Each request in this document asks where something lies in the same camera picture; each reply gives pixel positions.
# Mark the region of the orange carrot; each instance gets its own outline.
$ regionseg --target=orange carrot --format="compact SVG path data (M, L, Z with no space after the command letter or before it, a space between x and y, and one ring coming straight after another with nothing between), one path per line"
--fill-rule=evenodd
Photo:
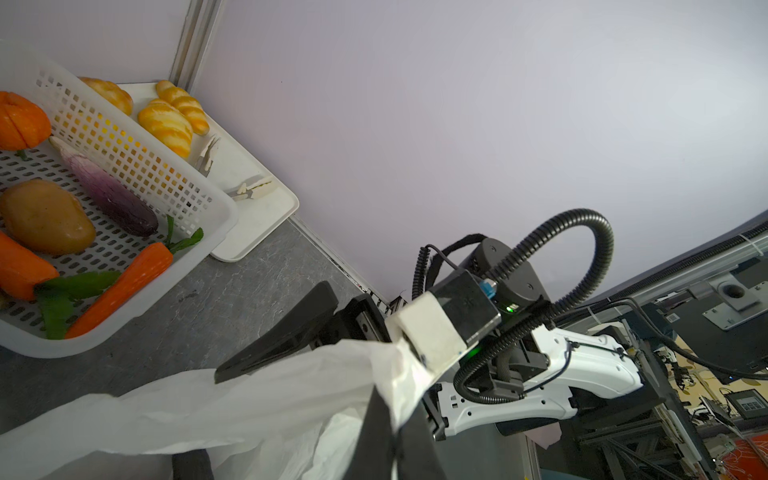
M152 243L143 249L120 275L118 281L102 293L91 308L69 327L64 338L75 338L96 328L136 292L168 270L173 262L174 255L162 243Z
M35 299L35 285L57 276L53 265L0 232L0 289L31 302Z

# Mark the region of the purple eggplant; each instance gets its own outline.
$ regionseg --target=purple eggplant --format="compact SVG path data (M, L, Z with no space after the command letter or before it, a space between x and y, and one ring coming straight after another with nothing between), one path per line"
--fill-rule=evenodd
M157 231L157 216L139 197L61 139L50 137L48 141L94 203L126 233L148 237Z

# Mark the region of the pumpkin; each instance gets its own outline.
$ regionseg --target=pumpkin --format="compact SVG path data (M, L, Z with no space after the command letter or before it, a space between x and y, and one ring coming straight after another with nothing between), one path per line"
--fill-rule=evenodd
M51 121L26 98L0 91L0 150L37 147L51 136Z

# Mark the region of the brown potato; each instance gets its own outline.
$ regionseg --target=brown potato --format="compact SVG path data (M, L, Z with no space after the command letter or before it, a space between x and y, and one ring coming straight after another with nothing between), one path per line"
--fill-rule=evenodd
M37 252L77 253L96 238L78 199L38 178L7 189L0 197L0 215L11 236Z

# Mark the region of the bread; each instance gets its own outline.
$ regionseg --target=bread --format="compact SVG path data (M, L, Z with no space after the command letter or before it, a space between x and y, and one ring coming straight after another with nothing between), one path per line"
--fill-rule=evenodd
M174 87L168 80L159 81L155 86L157 96L170 103L187 117L192 124L192 130L198 135L208 133L208 121L200 102L190 97L186 90Z
M155 98L138 115L139 125L168 148L187 158L192 145L192 125L180 111L165 100Z
M134 99L116 84L111 81L99 80L98 78L80 77L88 86L96 90L96 93L106 98L107 101L119 108L124 114L130 115L134 110Z

